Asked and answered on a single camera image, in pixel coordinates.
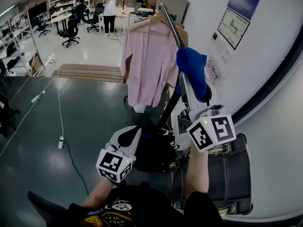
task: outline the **wooden ramp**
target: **wooden ramp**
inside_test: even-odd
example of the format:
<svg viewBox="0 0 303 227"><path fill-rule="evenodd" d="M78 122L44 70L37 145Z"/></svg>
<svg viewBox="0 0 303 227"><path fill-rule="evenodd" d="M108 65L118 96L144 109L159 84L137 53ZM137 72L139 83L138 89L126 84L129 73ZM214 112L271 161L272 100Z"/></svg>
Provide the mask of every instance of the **wooden ramp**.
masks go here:
<svg viewBox="0 0 303 227"><path fill-rule="evenodd" d="M51 77L57 75L58 70L55 70ZM113 66L62 64L59 77L124 83L120 68Z"/></svg>

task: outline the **ceiling light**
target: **ceiling light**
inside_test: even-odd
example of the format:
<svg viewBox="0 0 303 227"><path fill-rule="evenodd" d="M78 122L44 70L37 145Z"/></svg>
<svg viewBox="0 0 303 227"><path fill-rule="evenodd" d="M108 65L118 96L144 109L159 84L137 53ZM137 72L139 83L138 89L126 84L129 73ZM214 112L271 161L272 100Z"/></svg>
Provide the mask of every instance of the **ceiling light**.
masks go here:
<svg viewBox="0 0 303 227"><path fill-rule="evenodd" d="M5 14L6 12L10 11L14 6L11 6L9 9L5 10L3 13L0 14L0 17Z"/></svg>

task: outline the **white marker cube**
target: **white marker cube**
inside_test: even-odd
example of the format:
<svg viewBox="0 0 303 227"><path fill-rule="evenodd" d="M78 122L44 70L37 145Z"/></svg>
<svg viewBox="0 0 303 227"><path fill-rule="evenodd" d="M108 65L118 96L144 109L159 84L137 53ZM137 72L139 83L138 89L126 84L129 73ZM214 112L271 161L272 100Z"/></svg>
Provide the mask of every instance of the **white marker cube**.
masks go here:
<svg viewBox="0 0 303 227"><path fill-rule="evenodd" d="M200 153L236 139L230 114L198 118L187 132Z"/></svg>
<svg viewBox="0 0 303 227"><path fill-rule="evenodd" d="M133 160L101 149L96 168L100 176L119 183L131 171Z"/></svg>

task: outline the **dark floor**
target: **dark floor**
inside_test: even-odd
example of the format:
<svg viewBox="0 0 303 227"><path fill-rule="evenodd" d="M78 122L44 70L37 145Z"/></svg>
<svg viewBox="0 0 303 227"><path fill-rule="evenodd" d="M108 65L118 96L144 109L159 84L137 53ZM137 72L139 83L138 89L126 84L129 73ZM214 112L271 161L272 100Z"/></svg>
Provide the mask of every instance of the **dark floor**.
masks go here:
<svg viewBox="0 0 303 227"><path fill-rule="evenodd" d="M10 100L27 78L12 78L6 86ZM14 117L18 126L31 107L31 100L51 81L31 78L11 104L21 114ZM127 85L78 79L56 79L42 95L0 157L0 226L42 227L45 222L27 199L32 192L68 207L81 204L86 197L83 183L71 164L66 147L58 149L61 136L58 90L60 87L64 137L71 147L75 165L89 191L100 181L95 164L101 148L112 134L129 125L131 111L123 103ZM148 109L156 122L164 102ZM0 151L7 140L0 135ZM150 187L169 195L170 174L147 174L132 170L127 184L148 181Z"/></svg>

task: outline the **blue cloth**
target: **blue cloth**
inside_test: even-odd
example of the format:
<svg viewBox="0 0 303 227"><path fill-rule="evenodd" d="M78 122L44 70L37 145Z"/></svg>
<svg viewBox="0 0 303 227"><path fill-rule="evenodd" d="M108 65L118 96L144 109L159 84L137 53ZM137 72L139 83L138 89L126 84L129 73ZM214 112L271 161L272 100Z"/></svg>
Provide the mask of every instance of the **blue cloth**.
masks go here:
<svg viewBox="0 0 303 227"><path fill-rule="evenodd" d="M181 48L177 52L177 66L179 67L179 70L187 74L196 95L202 100L206 93L204 73L206 59L206 55L199 54L199 52L188 47ZM177 93L181 94L179 85Z"/></svg>

